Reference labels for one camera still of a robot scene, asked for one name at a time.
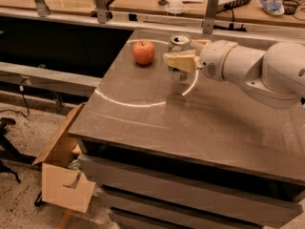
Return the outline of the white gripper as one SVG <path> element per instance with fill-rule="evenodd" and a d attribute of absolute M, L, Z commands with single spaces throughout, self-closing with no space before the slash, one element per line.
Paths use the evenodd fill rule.
<path fill-rule="evenodd" d="M 212 42 L 207 39 L 196 39 L 193 42 L 205 46 L 200 52 L 200 57 L 195 54 L 195 50 L 168 52 L 163 54 L 165 63 L 171 68 L 186 73 L 194 73 L 202 66 L 202 72 L 206 77 L 215 81 L 223 81 L 226 57 L 237 46 L 237 43 L 226 40 Z"/>

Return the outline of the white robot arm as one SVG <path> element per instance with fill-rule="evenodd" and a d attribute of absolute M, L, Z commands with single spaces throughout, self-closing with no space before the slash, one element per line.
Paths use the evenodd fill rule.
<path fill-rule="evenodd" d="M 268 50 L 236 42 L 196 41 L 192 49 L 163 55 L 179 73 L 198 70 L 218 82 L 230 81 L 250 98 L 274 108 L 290 108 L 305 97 L 305 46 L 279 42 Z"/>

